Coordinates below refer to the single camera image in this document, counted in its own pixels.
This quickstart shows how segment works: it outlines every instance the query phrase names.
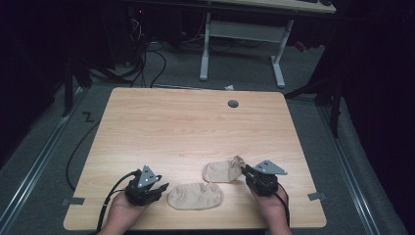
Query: white desk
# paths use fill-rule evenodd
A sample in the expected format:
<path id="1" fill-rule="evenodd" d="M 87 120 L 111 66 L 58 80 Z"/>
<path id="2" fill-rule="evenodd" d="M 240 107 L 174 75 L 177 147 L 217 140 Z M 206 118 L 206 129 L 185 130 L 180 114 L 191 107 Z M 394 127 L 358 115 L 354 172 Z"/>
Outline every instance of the white desk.
<path id="1" fill-rule="evenodd" d="M 308 11 L 315 13 L 330 13 L 334 14 L 336 8 L 332 6 L 327 7 L 321 3 L 307 3 L 296 0 L 210 0 L 212 2 L 243 4 L 257 7 L 279 8 L 290 11 Z M 205 47 L 202 55 L 201 75 L 200 80 L 208 79 L 208 60 L 209 60 L 209 39 L 211 36 L 229 37 L 236 39 L 257 40 L 279 43 L 278 50 L 275 56 L 271 57 L 272 68 L 277 81 L 277 86 L 285 87 L 284 77 L 281 73 L 280 60 L 290 36 L 294 21 L 288 21 L 285 27 L 265 26 L 258 24 L 247 23 L 229 23 L 211 21 L 210 13 L 207 13 L 206 30 L 205 30 Z"/>

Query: hole in table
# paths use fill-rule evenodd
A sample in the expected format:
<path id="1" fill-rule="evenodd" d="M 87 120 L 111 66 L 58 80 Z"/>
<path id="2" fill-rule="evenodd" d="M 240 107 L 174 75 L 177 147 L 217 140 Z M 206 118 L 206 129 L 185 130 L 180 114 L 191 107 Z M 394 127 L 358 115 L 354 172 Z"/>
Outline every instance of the hole in table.
<path id="1" fill-rule="evenodd" d="M 230 100 L 230 101 L 228 101 L 228 106 L 229 106 L 230 108 L 238 108 L 239 103 L 238 103 L 238 101 L 236 101 L 236 100 Z"/>

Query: gray carpet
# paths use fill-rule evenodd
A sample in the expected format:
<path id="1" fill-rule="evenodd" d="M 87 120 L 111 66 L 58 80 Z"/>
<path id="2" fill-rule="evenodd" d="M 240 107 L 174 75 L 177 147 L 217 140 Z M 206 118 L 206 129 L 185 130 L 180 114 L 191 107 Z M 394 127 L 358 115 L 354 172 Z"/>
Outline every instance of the gray carpet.
<path id="1" fill-rule="evenodd" d="M 276 87 L 269 58 L 260 57 L 254 53 L 242 54 L 241 50 L 246 49 L 243 46 L 233 47 L 231 50 L 228 50 L 226 45 L 213 48 L 216 50 L 226 49 L 226 53 L 212 52 L 210 54 L 209 79 L 204 82 L 199 81 L 202 49 L 197 45 L 191 44 L 190 46 L 196 48 L 182 47 L 180 50 L 164 45 L 159 52 L 165 56 L 166 67 L 155 83 L 155 87 L 180 86 L 224 89 L 225 86 L 233 85 L 235 90 L 288 93 L 307 84 L 324 51 L 324 48 L 321 47 L 302 53 L 296 48 L 288 47 L 281 61 L 287 85 L 282 90 Z M 161 45 L 156 43 L 151 48 L 161 48 Z M 161 71 L 162 66 L 163 59 L 158 54 L 147 53 L 147 64 L 144 70 L 147 86 Z M 140 87 L 143 84 L 140 79 L 141 77 L 137 79 L 135 87 Z M 93 86 L 83 93 L 85 97 L 79 101 L 79 105 L 70 117 L 68 125 L 53 149 L 49 163 L 16 217 L 9 234 L 87 233 L 87 231 L 66 231 L 63 227 L 68 207 L 63 206 L 62 201 L 72 196 L 72 191 L 66 181 L 65 171 L 77 143 L 101 118 L 110 93 L 117 86 L 125 86 L 125 84 L 94 79 Z M 319 108 L 314 106 L 312 97 L 312 95 L 303 95 L 297 99 L 288 100 L 288 105 L 317 191 L 323 192 L 327 196 L 322 201 L 322 206 L 328 222 L 323 228 L 293 229 L 294 234 L 367 234 L 347 188 L 336 148 L 327 131 L 327 123 L 319 114 Z M 61 120 L 61 114 L 64 110 L 63 89 L 58 91 L 56 99 L 53 106 L 33 124 L 18 150 L 0 171 L 0 188 L 2 188 L 0 212 L 4 212 L 13 199 L 49 135 Z M 351 167 L 355 170 L 362 191 L 367 196 L 369 206 L 379 221 L 377 224 L 380 234 L 406 234 L 400 220 L 394 214 L 385 192 L 377 181 L 376 175 L 365 160 L 364 151 L 361 149 L 358 137 L 350 123 L 346 106 L 343 105 L 342 109 L 339 141 L 342 143 Z M 85 113 L 90 113 L 90 119 L 94 121 L 86 121 L 87 115 Z M 85 138 L 73 155 L 69 178 L 74 185 L 76 185 L 82 171 L 95 131 L 96 129 Z M 216 231 L 211 234 L 230 233 Z"/>

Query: desk leg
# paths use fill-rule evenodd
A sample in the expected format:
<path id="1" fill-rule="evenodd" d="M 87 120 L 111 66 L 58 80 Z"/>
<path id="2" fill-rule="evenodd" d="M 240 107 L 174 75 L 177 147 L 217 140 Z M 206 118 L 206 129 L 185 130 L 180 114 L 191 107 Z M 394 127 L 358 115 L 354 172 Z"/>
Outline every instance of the desk leg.
<path id="1" fill-rule="evenodd" d="M 277 86 L 279 88 L 284 88 L 285 87 L 284 77 L 283 77 L 283 74 L 281 73 L 281 68 L 280 68 L 280 60 L 281 60 L 281 57 L 283 56 L 284 48 L 287 44 L 288 37 L 290 36 L 290 32 L 291 32 L 291 28 L 293 27 L 293 23 L 294 23 L 293 20 L 288 21 L 287 26 L 284 30 L 282 39 L 281 39 L 280 48 L 278 49 L 278 53 L 277 53 L 276 56 L 271 57 L 272 68 L 274 68 L 275 79 L 277 80 Z"/>
<path id="2" fill-rule="evenodd" d="M 207 22 L 205 29 L 205 48 L 202 55 L 201 76 L 200 80 L 208 80 L 208 41 L 210 35 L 210 13 L 207 13 Z"/>

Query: metal rail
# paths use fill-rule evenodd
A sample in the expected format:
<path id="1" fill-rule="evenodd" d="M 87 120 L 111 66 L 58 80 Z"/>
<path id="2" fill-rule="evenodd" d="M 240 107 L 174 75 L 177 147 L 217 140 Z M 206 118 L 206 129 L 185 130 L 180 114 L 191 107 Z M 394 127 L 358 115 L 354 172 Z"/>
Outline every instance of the metal rail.
<path id="1" fill-rule="evenodd" d="M 353 199 L 354 205 L 356 206 L 356 210 L 360 216 L 363 226 L 366 229 L 366 233 L 370 235 L 381 234 L 378 225 L 376 224 L 376 220 L 367 204 L 366 198 L 360 189 L 356 178 L 354 177 L 353 171 L 346 158 L 346 154 L 343 151 L 342 144 L 340 140 L 334 136 L 333 131 L 330 129 L 330 116 L 327 110 L 324 107 L 319 106 L 317 107 L 317 112 L 325 122 L 324 126 L 327 133 L 330 135 L 333 146 L 336 149 L 341 172 L 345 178 L 346 186 L 350 192 L 351 198 Z"/>
<path id="2" fill-rule="evenodd" d="M 31 191 L 39 180 L 40 176 L 43 173 L 46 165 L 49 163 L 49 160 L 52 157 L 53 150 L 57 144 L 60 136 L 64 132 L 65 127 L 68 124 L 70 117 L 72 116 L 76 106 L 80 103 L 81 100 L 86 95 L 86 90 L 78 88 L 75 93 L 75 102 L 73 108 L 70 110 L 67 116 L 62 117 L 58 122 L 57 126 L 53 130 L 52 134 L 49 136 L 45 146 L 31 167 L 30 171 L 26 175 L 25 179 L 19 186 L 18 191 L 13 197 L 12 201 L 9 203 L 9 206 L 4 210 L 0 218 L 0 234 L 8 234 L 10 228 L 12 227 L 15 219 L 19 215 L 24 203 L 29 197 Z"/>

